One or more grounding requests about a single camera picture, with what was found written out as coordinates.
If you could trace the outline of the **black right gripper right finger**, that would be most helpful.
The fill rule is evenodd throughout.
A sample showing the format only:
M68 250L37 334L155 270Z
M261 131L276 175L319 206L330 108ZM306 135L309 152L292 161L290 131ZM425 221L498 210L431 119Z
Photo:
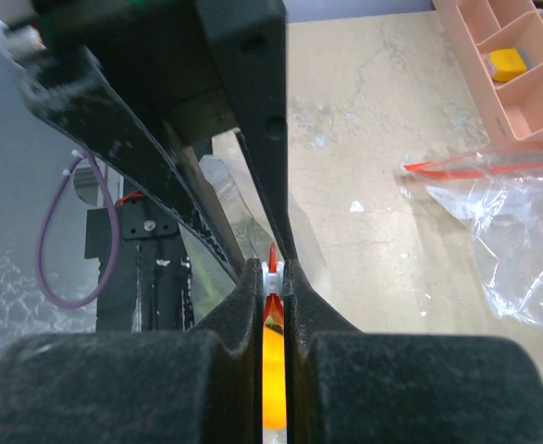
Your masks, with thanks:
M543 381L503 337L364 333L291 260L283 278L291 443L543 443Z

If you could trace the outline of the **clear zip bag orange zipper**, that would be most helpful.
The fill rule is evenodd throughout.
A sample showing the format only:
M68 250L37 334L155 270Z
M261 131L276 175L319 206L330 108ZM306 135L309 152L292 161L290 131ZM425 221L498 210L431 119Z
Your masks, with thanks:
M264 279L271 280L270 283L264 285L265 327L275 330L284 338L284 303L280 279L287 260L281 256L248 168L242 161L217 155L203 157L199 166L221 202L229 223L238 222L248 217L254 218L269 237L261 258L258 259L263 264ZM289 196L288 209L301 267L314 290L323 296L331 297L333 293L332 280L309 216L301 209L292 195ZM187 229L183 228L180 232L186 250L187 247L196 247L200 243ZM198 317L196 315L192 294L193 290L191 289L195 320L200 321L204 316ZM270 429L263 425L264 443L286 443L287 441L287 426L281 429Z

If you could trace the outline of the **green netted melon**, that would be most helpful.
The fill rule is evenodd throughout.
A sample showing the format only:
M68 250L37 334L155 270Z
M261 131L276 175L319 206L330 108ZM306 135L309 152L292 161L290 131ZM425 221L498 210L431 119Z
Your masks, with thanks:
M244 258L260 259L269 240L262 226L250 217L230 225ZM187 247L187 250L192 264L191 288L195 313L203 317L231 293L235 283L200 243L196 247Z

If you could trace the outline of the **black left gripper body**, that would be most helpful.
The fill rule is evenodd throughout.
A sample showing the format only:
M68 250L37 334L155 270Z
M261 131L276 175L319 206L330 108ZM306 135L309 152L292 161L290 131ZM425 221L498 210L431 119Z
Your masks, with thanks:
M156 136L185 145L233 130L236 118L191 1L35 1L34 20L54 67L42 84L99 72Z

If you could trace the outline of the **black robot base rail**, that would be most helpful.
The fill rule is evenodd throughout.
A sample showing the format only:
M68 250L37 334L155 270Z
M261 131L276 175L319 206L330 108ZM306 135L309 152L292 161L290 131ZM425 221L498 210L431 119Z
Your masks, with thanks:
M123 178L117 197L118 256L96 301L95 329L191 328L191 260L178 223Z

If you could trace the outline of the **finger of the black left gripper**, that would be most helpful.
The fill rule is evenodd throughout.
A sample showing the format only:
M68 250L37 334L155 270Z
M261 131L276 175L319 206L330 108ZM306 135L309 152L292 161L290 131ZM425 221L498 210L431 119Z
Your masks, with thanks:
M34 116L124 176L195 236L233 281L239 280L244 256L191 147L171 129L158 140L84 46L62 55L42 51L22 66L19 88Z
M287 10L281 1L197 1L240 145L284 258L297 257L288 182Z

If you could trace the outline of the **orange fruit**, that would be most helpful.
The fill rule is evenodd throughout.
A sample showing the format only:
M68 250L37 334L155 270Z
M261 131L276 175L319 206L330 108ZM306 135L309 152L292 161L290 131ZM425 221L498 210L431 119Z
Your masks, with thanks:
M284 338L265 327L263 333L263 425L281 429L287 424Z

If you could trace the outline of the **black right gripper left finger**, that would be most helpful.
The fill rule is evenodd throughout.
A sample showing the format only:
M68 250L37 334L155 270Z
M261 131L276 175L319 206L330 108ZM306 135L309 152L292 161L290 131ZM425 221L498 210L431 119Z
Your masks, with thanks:
M259 443L262 268L186 331L40 334L0 359L0 443Z

